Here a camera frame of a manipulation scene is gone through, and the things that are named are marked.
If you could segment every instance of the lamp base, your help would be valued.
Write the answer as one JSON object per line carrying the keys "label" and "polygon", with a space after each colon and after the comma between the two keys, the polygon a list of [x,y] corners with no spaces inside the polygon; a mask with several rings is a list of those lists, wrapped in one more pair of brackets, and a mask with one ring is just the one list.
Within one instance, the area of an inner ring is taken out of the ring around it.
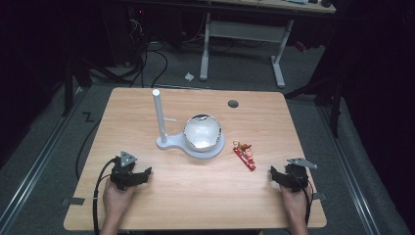
{"label": "lamp base", "polygon": [[206,152],[197,152],[197,151],[190,149],[186,144],[183,133],[179,133],[176,135],[167,135],[166,138],[167,138],[167,142],[165,143],[162,143],[161,137],[157,138],[157,145],[159,146],[160,149],[164,150],[164,149],[171,149],[171,148],[180,148],[184,152],[186,152],[186,154],[196,159],[213,158],[217,156],[218,154],[220,154],[223,147],[225,146],[225,136],[223,135],[223,133],[220,136],[219,142],[217,142],[217,144],[212,149]]}

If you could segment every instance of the hand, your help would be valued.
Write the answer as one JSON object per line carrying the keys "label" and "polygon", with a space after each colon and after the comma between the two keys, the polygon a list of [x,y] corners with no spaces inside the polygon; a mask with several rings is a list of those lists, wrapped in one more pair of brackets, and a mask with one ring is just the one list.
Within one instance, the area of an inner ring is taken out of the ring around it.
{"label": "hand", "polygon": [[[291,189],[280,185],[283,193],[284,208],[290,220],[293,235],[308,234],[307,225],[305,223],[305,214],[307,209],[307,201],[304,193],[300,190],[297,193],[291,192]],[[305,192],[308,199],[311,200],[311,188],[307,186]]]}
{"label": "hand", "polygon": [[101,235],[117,234],[122,216],[131,203],[132,195],[137,186],[128,187],[121,191],[116,185],[107,179],[104,191],[104,207],[106,218],[101,230]]}

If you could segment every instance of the table top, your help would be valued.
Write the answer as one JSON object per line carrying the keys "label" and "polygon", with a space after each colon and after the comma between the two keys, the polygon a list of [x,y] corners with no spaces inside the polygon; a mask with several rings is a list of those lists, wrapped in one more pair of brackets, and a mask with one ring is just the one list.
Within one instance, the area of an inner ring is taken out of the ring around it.
{"label": "table top", "polygon": [[[172,119],[165,121],[167,134],[180,133],[186,121],[198,114],[211,115],[221,124],[226,138],[223,150],[216,157],[199,160],[181,149],[158,147],[160,131],[152,92],[150,88],[114,89],[73,195],[85,201],[82,206],[69,206],[66,229],[93,230],[97,178],[120,151],[138,158],[138,171],[153,168],[149,182],[138,186],[121,229],[289,227],[270,167],[284,172],[287,159],[304,154],[283,94],[160,89],[163,115]],[[237,101],[238,108],[230,108],[230,100]],[[235,155],[233,141],[252,144],[254,171]],[[105,218],[104,186],[101,183],[98,200],[100,226]],[[321,203],[315,200],[308,226],[325,224]]]}
{"label": "table top", "polygon": [[328,8],[325,8],[321,5],[321,0],[318,3],[307,3],[307,4],[298,4],[289,1],[283,0],[210,0],[212,2],[221,2],[221,3],[230,3],[230,4],[240,4],[247,6],[257,6],[257,7],[267,7],[267,8],[277,8],[277,9],[286,9],[294,11],[304,11],[312,13],[336,13],[336,8],[331,5]]}

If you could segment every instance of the cable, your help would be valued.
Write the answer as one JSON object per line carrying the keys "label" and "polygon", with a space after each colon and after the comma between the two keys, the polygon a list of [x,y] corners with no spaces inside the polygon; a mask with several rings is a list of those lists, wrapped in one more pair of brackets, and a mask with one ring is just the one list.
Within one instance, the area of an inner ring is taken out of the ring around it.
{"label": "cable", "polygon": [[192,39],[189,39],[187,41],[183,41],[182,43],[186,43],[186,42],[193,42],[193,41],[197,41],[200,40],[202,38],[205,38],[204,36],[201,36],[199,38],[196,38],[197,36],[199,36],[201,34],[202,28],[204,27],[204,22],[205,22],[205,18],[206,18],[207,14],[204,13],[204,17],[202,18],[202,22],[201,22],[201,26],[199,27],[198,32],[195,34],[195,36]]}
{"label": "cable", "polygon": [[98,188],[100,186],[101,181],[105,178],[103,177],[104,171],[106,170],[106,168],[108,167],[108,165],[115,163],[116,158],[113,158],[111,160],[109,160],[103,167],[103,169],[101,170],[100,176],[98,177],[97,180],[97,184],[95,185],[95,190],[94,190],[94,198],[92,201],[92,218],[94,220],[94,232],[95,235],[99,235],[99,229],[98,229]]}
{"label": "cable", "polygon": [[305,191],[304,188],[301,187],[301,183],[297,179],[296,175],[293,173],[292,170],[290,170],[290,173],[293,175],[293,177],[296,180],[297,184],[299,185],[300,189],[304,193],[304,196],[305,196],[305,199],[306,199],[306,202],[307,202],[307,208],[306,208],[306,211],[305,211],[305,224],[308,224],[308,220],[310,218],[310,213],[311,213],[311,204],[312,204],[312,197],[313,197],[313,195],[311,193],[311,201],[310,201],[307,192]]}
{"label": "cable", "polygon": [[86,135],[85,139],[83,140],[82,145],[80,146],[78,155],[76,157],[76,162],[75,162],[75,174],[76,174],[77,180],[79,180],[79,178],[80,178],[79,169],[78,169],[80,154],[82,153],[82,150],[85,147],[86,141],[89,139],[89,136],[91,136],[92,132],[94,131],[95,128],[97,128],[97,126],[100,122],[101,122],[101,119],[98,120],[97,123],[95,123],[95,125],[89,131],[88,135]]}
{"label": "cable", "polygon": [[164,66],[164,69],[161,71],[161,73],[153,80],[153,83],[152,83],[151,88],[154,88],[154,86],[156,84],[156,81],[162,76],[162,74],[167,69],[167,57],[165,55],[163,55],[162,53],[158,52],[158,51],[154,51],[154,53],[157,53],[157,54],[159,54],[159,55],[161,55],[161,56],[164,57],[164,59],[165,59],[165,66]]}

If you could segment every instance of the round hole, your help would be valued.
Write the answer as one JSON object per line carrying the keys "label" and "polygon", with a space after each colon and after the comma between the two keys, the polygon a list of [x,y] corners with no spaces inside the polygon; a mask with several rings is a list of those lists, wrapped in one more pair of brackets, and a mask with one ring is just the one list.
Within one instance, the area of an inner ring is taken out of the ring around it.
{"label": "round hole", "polygon": [[238,103],[238,101],[236,101],[236,100],[230,100],[230,101],[228,101],[228,106],[229,106],[230,108],[238,108],[239,103]]}

